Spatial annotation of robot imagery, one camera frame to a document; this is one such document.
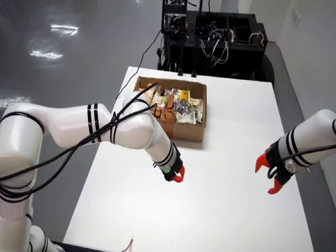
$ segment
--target gray floor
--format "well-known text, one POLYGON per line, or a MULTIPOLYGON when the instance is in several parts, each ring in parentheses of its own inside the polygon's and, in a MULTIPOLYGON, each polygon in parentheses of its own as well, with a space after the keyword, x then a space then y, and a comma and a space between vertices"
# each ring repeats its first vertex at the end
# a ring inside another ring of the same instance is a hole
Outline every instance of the gray floor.
MULTIPOLYGON (((160 20, 161 1, 154 0, 1 1, 0 99, 28 97, 50 107, 101 102, 112 109, 127 67, 138 65, 160 20)), ((143 67, 156 68, 159 43, 143 67)), ((279 48, 269 43, 266 54, 275 69, 283 127, 289 131, 303 116, 279 48)), ((35 195, 34 224, 51 239, 62 241, 96 151, 97 146, 82 147, 59 178, 35 195)), ((40 159, 58 152, 46 137, 40 159)), ((40 169, 38 181, 59 165, 40 169)), ((316 165, 311 175, 298 174, 297 180, 315 251, 336 251, 336 211, 321 167, 316 165)))

